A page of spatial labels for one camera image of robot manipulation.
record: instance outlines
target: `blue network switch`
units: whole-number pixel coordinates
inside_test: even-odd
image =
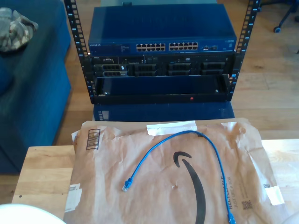
[[[92,56],[231,52],[236,35],[223,4],[96,7]]]

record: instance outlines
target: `white tape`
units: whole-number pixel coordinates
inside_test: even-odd
[[[82,195],[82,189],[80,188],[80,184],[72,184],[69,189],[69,194],[67,196],[66,200],[66,206],[65,206],[65,211],[74,211],[75,208],[78,206],[81,195]]]
[[[265,191],[266,191],[272,205],[278,205],[278,204],[285,203],[285,201],[281,195],[279,186],[275,186],[272,188],[265,188]]]
[[[71,134],[71,139],[73,140],[73,143],[74,143],[74,141],[75,141],[78,133],[79,133],[79,131],[76,131],[76,132],[74,132],[74,133]]]
[[[187,130],[197,131],[197,126],[194,120],[169,124],[146,125],[146,128],[148,130],[148,134],[152,136],[175,134]]]

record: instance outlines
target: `camouflage fabric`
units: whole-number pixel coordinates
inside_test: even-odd
[[[38,24],[10,8],[0,8],[0,51],[9,52],[27,44]]]

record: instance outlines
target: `barcode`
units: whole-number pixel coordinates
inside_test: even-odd
[[[252,209],[251,201],[243,201],[242,202],[243,210]]]
[[[100,132],[100,129],[90,129],[88,131],[86,150],[99,148]]]

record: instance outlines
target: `ethernet cable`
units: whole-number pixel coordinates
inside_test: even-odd
[[[123,186],[122,190],[123,191],[127,191],[129,189],[129,187],[131,186],[132,182],[133,182],[133,178],[134,176],[136,175],[137,171],[139,170],[140,166],[142,165],[142,163],[144,162],[144,160],[146,159],[146,157],[155,149],[157,148],[159,145],[161,145],[162,143],[168,141],[169,139],[172,139],[176,136],[179,136],[179,135],[182,135],[182,134],[187,134],[187,133],[195,133],[197,134],[199,137],[204,137],[206,140],[208,140],[208,142],[212,145],[215,153],[216,153],[216,156],[217,156],[217,159],[218,159],[218,162],[219,162],[219,165],[220,165],[220,169],[221,169],[221,173],[222,173],[222,176],[223,176],[223,183],[224,183],[224,195],[225,195],[225,204],[226,204],[226,208],[227,208],[227,211],[228,211],[228,223],[229,224],[236,224],[235,222],[235,218],[233,216],[233,214],[230,212],[230,209],[229,209],[229,204],[228,204],[228,195],[227,195],[227,185],[226,185],[226,178],[225,178],[225,174],[224,174],[224,170],[223,170],[223,166],[222,166],[222,163],[221,163],[221,159],[220,159],[220,156],[219,156],[219,153],[214,145],[214,143],[206,136],[204,135],[203,133],[200,133],[200,132],[197,132],[197,131],[192,131],[192,130],[188,130],[188,131],[182,131],[182,132],[178,132],[176,134],[173,134],[171,136],[169,136],[168,138],[160,141],[159,143],[157,143],[155,146],[153,146],[146,154],[145,156],[142,158],[142,160],[139,162],[138,166],[136,167],[135,171],[133,172],[132,176],[127,180],[125,181],[125,185]]]

